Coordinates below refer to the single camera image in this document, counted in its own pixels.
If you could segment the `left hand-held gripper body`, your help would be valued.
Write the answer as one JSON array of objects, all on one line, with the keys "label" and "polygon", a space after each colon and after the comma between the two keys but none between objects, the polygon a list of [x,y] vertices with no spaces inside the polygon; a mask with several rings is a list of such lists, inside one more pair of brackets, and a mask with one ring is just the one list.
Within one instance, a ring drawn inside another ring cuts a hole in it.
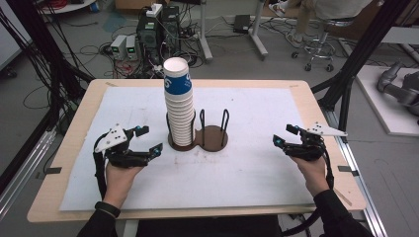
[{"label": "left hand-held gripper body", "polygon": [[107,133],[102,134],[94,144],[94,158],[108,159],[120,168],[145,167],[148,164],[147,152],[133,152],[130,141],[136,137],[131,129],[123,129],[118,123]]}]

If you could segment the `stack of paper cups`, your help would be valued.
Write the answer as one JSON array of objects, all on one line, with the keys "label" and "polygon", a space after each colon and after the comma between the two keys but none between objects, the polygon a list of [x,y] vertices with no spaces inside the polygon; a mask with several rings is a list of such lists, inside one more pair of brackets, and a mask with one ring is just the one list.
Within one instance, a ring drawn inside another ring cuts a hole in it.
[{"label": "stack of paper cups", "polygon": [[164,96],[173,142],[178,146],[190,145],[195,139],[193,92],[183,95],[164,92]]}]

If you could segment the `brown cup rack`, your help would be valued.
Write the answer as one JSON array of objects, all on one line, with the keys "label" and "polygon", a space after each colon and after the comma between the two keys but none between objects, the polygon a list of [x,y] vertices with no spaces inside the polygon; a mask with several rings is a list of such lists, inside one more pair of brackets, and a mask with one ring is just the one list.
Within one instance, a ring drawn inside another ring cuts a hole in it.
[{"label": "brown cup rack", "polygon": [[175,127],[170,123],[169,116],[166,116],[166,123],[168,127],[168,143],[177,151],[189,151],[196,146],[201,147],[208,152],[218,152],[222,150],[228,142],[227,126],[229,122],[228,109],[223,110],[221,126],[206,125],[205,110],[201,109],[200,113],[194,113],[192,121],[190,122],[191,134],[195,137],[188,145],[180,145],[175,142],[173,135]]}]

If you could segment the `person's left hand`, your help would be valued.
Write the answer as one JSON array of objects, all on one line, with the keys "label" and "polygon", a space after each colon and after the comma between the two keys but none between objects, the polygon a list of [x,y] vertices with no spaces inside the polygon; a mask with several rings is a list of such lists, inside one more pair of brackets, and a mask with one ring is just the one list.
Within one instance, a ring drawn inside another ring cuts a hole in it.
[{"label": "person's left hand", "polygon": [[106,168],[107,190],[103,202],[121,208],[128,196],[135,176],[142,167],[120,168],[111,163]]}]

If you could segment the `person's right hand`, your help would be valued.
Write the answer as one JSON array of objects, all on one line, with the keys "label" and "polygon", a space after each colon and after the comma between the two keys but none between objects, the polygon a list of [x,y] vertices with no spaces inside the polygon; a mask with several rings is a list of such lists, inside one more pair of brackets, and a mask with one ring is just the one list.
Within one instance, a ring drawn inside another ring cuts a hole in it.
[{"label": "person's right hand", "polygon": [[325,161],[304,161],[300,158],[292,158],[298,169],[305,178],[305,185],[313,197],[329,189],[325,175]]}]

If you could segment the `thin wooden strip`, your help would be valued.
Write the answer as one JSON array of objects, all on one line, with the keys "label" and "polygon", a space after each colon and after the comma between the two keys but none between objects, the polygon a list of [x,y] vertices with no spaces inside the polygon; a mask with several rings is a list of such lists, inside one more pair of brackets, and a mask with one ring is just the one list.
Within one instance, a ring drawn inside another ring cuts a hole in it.
[{"label": "thin wooden strip", "polygon": [[352,202],[347,197],[345,197],[338,189],[334,188],[333,191],[339,197],[340,200],[346,203],[346,205],[352,206]]}]

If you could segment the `white foam mat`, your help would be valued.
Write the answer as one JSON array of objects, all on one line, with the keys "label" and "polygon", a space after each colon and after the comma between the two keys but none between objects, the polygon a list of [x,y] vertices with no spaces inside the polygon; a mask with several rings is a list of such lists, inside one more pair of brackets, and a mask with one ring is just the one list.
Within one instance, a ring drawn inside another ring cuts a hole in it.
[{"label": "white foam mat", "polygon": [[148,126],[130,149],[162,144],[162,154],[135,178],[126,209],[175,209],[310,204],[312,197],[295,163],[273,143],[301,117],[289,89],[196,88],[194,107],[209,125],[229,114],[228,141],[218,152],[200,147],[179,152],[168,143],[162,87],[111,87],[106,90],[73,166],[61,209],[90,210],[100,197],[95,178],[94,143],[113,126]]}]

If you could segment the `white platform board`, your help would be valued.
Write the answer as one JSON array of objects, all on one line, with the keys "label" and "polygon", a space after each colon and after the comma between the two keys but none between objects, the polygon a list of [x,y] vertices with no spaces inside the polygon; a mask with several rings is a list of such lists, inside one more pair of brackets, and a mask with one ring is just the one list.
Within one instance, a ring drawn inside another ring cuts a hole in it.
[{"label": "white platform board", "polygon": [[362,91],[387,134],[419,137],[419,117],[410,114],[395,98],[377,90],[378,79],[385,70],[385,66],[365,65],[357,75]]}]

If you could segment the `grey bench power supply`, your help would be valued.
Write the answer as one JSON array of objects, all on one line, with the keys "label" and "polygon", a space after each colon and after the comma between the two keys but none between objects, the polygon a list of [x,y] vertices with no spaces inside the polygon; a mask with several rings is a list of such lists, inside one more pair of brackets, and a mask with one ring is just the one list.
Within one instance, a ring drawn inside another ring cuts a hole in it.
[{"label": "grey bench power supply", "polygon": [[126,37],[126,53],[129,60],[138,60],[137,44],[135,36]]},{"label": "grey bench power supply", "polygon": [[126,36],[117,36],[111,43],[111,50],[116,60],[124,60],[126,58]]}]

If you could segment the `black computer tower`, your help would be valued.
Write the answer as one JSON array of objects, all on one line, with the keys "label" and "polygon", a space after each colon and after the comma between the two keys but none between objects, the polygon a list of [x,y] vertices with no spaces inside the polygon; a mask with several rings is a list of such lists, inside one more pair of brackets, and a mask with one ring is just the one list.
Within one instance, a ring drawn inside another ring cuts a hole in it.
[{"label": "black computer tower", "polygon": [[151,64],[160,64],[161,26],[156,18],[146,15],[146,9],[142,9],[138,15],[136,34],[144,59]]},{"label": "black computer tower", "polygon": [[171,53],[180,50],[179,7],[165,6],[161,16],[163,35],[166,46]]}]

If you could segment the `white desk leg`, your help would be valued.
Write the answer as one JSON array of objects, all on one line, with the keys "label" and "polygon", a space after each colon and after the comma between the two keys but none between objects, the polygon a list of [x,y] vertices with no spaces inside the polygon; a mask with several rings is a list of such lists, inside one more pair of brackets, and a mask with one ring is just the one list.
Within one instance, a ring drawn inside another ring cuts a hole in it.
[{"label": "white desk leg", "polygon": [[205,63],[210,63],[213,60],[212,53],[210,51],[210,46],[206,38],[206,12],[207,12],[207,0],[200,0],[201,10],[200,10],[200,32],[199,32],[199,41],[200,46],[204,54]]},{"label": "white desk leg", "polygon": [[256,46],[257,51],[260,54],[260,58],[264,60],[268,55],[268,50],[263,45],[262,41],[259,38],[259,29],[262,18],[262,13],[264,9],[266,0],[257,0],[257,8],[255,11],[255,18],[252,27],[248,30],[249,37]]}]

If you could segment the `black box on floor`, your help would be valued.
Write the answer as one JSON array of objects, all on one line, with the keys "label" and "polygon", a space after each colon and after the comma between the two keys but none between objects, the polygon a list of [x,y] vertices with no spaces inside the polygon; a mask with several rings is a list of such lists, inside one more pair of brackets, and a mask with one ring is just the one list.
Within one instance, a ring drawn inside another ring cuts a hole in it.
[{"label": "black box on floor", "polygon": [[233,23],[233,31],[238,34],[247,34],[250,28],[249,15],[236,15]]}]

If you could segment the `white power strip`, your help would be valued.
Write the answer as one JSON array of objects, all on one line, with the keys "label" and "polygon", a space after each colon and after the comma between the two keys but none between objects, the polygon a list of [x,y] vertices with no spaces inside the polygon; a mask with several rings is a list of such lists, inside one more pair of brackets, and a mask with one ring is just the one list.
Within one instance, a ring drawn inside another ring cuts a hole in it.
[{"label": "white power strip", "polygon": [[146,16],[151,18],[157,18],[163,8],[162,4],[153,3],[149,10],[146,11]]}]

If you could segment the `white round table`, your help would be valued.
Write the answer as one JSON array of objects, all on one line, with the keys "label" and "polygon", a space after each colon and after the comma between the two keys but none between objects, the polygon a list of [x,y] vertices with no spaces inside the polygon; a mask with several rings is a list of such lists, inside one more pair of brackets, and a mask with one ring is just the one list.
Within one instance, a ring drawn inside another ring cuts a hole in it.
[{"label": "white round table", "polygon": [[72,4],[70,0],[67,0],[66,5],[60,6],[49,6],[46,2],[42,3],[42,10],[46,14],[61,14],[73,12],[90,6],[93,3],[96,3],[97,0],[83,0],[82,3]]}]

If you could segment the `black frame post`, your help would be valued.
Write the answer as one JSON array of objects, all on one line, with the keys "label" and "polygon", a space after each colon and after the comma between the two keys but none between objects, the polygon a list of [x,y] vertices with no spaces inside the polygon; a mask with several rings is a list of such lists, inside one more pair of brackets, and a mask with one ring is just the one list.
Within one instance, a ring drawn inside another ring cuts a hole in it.
[{"label": "black frame post", "polygon": [[326,112],[333,112],[337,102],[341,101],[339,130],[345,131],[347,128],[352,85],[356,76],[410,1],[385,0],[339,72],[311,88],[313,94],[326,89],[325,95],[318,100],[319,107]]}]

